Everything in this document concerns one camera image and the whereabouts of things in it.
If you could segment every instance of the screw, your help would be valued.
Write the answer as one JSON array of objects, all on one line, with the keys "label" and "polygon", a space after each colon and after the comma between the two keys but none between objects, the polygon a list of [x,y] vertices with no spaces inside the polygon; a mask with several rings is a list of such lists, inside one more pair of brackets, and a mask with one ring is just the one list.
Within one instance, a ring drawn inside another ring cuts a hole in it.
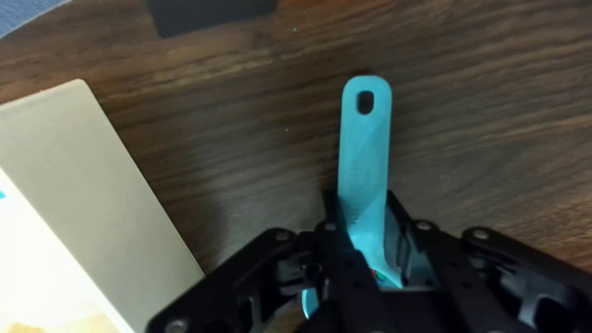
[{"label": "screw", "polygon": [[186,320],[171,320],[164,328],[164,333],[186,333],[186,331],[188,331]]},{"label": "screw", "polygon": [[488,231],[486,229],[473,229],[473,237],[486,241],[488,239]]},{"label": "screw", "polygon": [[277,231],[275,233],[275,241],[277,242],[284,242],[284,241],[288,241],[290,239],[290,233],[288,231]]},{"label": "screw", "polygon": [[425,222],[425,220],[419,220],[419,222],[416,222],[416,228],[421,229],[421,231],[429,231],[429,229],[430,229],[430,224]]}]

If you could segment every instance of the wooden table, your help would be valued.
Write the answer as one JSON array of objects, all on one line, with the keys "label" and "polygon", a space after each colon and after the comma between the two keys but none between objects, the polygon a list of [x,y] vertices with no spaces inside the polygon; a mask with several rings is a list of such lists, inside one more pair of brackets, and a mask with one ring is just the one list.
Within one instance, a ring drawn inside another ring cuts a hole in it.
[{"label": "wooden table", "polygon": [[319,220],[358,72],[395,87],[390,189],[414,217],[592,270],[588,0],[281,0],[175,39],[140,0],[73,0],[0,41],[0,102],[86,80],[205,270]]}]

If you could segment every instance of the hole in handle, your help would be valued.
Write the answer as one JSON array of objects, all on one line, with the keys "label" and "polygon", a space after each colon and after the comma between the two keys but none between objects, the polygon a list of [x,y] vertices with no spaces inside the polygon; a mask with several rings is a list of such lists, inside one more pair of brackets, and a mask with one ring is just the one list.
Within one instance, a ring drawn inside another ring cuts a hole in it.
[{"label": "hole in handle", "polygon": [[362,91],[356,94],[356,111],[360,115],[369,115],[373,109],[373,94],[369,91]]}]

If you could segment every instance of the black object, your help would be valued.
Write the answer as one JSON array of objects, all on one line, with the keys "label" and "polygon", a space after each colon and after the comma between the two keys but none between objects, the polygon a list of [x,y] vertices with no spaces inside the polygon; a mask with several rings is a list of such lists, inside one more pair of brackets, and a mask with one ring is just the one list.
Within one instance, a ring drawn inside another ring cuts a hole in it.
[{"label": "black object", "polygon": [[147,333],[257,331],[303,289],[319,307],[299,333],[592,333],[592,276],[486,228],[460,239],[410,220],[388,192],[384,246],[403,289],[381,292],[334,194],[325,222],[268,229],[159,313]]},{"label": "black object", "polygon": [[275,0],[146,0],[160,37],[271,13]]}]

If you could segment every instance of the wood grain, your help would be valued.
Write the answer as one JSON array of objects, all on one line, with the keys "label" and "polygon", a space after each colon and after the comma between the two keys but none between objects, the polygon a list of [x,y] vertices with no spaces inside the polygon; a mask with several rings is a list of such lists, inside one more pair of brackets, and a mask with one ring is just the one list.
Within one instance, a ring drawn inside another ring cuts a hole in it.
[{"label": "wood grain", "polygon": [[205,270],[334,185],[338,98],[395,87],[390,189],[592,272],[592,2],[281,0],[159,39],[140,0],[83,0],[0,41],[0,102],[83,78]]}]

